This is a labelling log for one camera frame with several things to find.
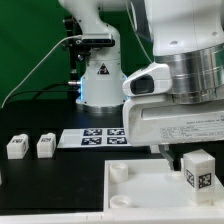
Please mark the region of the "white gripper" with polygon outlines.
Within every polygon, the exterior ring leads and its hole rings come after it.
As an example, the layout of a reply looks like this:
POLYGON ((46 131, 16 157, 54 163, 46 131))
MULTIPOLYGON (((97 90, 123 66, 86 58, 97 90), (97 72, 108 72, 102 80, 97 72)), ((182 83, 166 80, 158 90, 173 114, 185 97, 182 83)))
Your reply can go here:
POLYGON ((168 145, 224 140, 224 100, 172 104, 166 95, 129 98, 123 107, 127 141, 133 146, 159 145, 174 170, 168 145))

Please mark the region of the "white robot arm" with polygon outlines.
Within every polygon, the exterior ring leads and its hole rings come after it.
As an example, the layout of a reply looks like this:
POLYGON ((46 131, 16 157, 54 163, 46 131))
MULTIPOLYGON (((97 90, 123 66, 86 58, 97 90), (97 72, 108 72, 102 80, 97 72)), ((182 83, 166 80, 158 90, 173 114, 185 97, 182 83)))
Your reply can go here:
POLYGON ((224 0, 58 0, 81 27, 90 54, 79 106, 123 110, 133 146, 224 139, 224 0), (130 7, 153 61, 127 76, 120 34, 99 17, 130 7))

